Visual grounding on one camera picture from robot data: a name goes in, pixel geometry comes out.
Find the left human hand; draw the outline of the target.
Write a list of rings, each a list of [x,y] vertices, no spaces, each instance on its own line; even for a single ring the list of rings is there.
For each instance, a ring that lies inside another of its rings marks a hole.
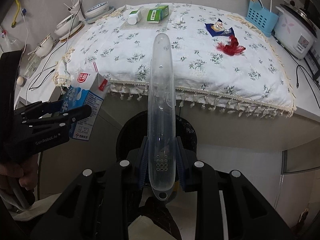
[[[37,185],[38,154],[19,165],[1,164],[1,189],[9,188],[8,179],[17,178],[21,187],[32,190]]]

